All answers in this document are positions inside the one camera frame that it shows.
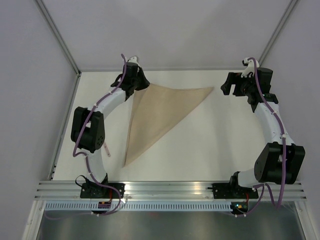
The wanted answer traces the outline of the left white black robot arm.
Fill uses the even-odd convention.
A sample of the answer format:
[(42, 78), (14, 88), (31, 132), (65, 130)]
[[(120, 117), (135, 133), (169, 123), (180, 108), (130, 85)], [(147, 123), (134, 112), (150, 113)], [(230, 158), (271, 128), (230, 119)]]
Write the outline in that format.
[(75, 143), (72, 156), (83, 156), (91, 191), (98, 198), (109, 193), (107, 172), (103, 166), (102, 150), (105, 143), (105, 119), (119, 105), (127, 101), (135, 91), (148, 88), (150, 82), (145, 77), (138, 57), (125, 61), (122, 73), (110, 85), (108, 92), (91, 107), (77, 107), (74, 110), (71, 141)]

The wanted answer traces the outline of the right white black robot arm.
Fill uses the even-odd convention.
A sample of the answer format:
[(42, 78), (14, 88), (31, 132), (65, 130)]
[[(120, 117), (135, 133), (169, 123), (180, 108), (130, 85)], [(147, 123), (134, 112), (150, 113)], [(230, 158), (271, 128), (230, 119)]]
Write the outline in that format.
[(270, 92), (273, 71), (259, 67), (257, 76), (241, 75), (229, 72), (221, 90), (224, 95), (248, 98), (252, 112), (260, 121), (266, 145), (252, 169), (234, 174), (237, 180), (229, 183), (228, 192), (235, 198), (241, 197), (247, 187), (260, 183), (294, 184), (306, 154), (304, 147), (296, 145), (289, 136), (280, 116), (278, 98)]

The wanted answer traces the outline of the beige cloth napkin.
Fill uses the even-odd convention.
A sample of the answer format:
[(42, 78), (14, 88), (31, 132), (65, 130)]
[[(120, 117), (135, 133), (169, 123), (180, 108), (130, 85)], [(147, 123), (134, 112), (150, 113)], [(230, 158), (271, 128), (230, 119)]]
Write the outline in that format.
[(151, 84), (134, 93), (124, 166), (131, 164), (197, 108), (213, 87), (176, 89)]

